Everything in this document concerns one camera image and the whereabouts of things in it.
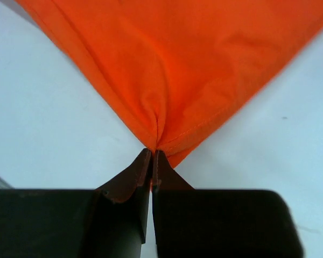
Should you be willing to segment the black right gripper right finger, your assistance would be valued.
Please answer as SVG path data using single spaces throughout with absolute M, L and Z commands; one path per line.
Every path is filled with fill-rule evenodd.
M 153 159 L 152 209 L 159 257 L 303 257 L 290 210 L 258 189 L 195 189 L 163 151 Z

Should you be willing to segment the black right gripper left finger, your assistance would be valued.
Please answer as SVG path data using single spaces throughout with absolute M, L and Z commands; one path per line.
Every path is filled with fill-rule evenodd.
M 152 153 L 96 189 L 0 189 L 0 257 L 140 257 Z

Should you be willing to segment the orange t shirt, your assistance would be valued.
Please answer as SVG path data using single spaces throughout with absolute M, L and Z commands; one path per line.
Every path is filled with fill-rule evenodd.
M 177 166 L 323 29 L 323 1 L 20 1 Z

